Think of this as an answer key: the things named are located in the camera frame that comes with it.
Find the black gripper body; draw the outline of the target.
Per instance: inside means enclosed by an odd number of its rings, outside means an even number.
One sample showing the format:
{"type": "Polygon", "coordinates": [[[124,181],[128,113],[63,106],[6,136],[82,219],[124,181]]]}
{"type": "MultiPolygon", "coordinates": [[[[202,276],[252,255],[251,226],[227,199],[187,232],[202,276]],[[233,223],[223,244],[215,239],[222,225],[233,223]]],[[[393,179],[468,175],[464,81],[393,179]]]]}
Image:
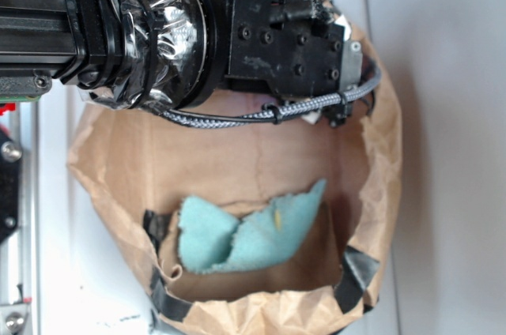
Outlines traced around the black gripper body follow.
{"type": "Polygon", "coordinates": [[[210,30],[209,83],[279,98],[356,88],[363,55],[324,0],[201,0],[210,30]]]}

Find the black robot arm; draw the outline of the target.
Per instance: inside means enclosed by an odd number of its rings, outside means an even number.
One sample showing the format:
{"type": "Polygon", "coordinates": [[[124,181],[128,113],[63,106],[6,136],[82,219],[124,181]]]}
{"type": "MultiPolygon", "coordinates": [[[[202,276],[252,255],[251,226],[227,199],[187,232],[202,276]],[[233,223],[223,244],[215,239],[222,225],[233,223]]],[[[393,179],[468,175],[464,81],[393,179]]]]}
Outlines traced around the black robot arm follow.
{"type": "Polygon", "coordinates": [[[363,56],[324,0],[1,0],[1,100],[52,81],[113,109],[215,90],[309,98],[359,85],[363,56]]]}

